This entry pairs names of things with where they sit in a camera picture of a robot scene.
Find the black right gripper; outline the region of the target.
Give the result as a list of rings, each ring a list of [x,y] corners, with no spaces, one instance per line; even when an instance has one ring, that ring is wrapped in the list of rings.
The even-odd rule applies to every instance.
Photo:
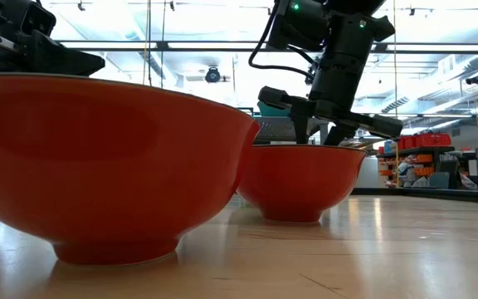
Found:
[[[275,109],[289,111],[288,116],[295,129],[295,141],[299,145],[308,143],[308,123],[312,116],[335,123],[324,145],[339,146],[344,139],[353,138],[359,128],[387,140],[396,139],[402,132],[401,120],[351,112],[366,61],[366,52],[323,52],[316,68],[309,101],[269,86],[261,88],[258,100]]]

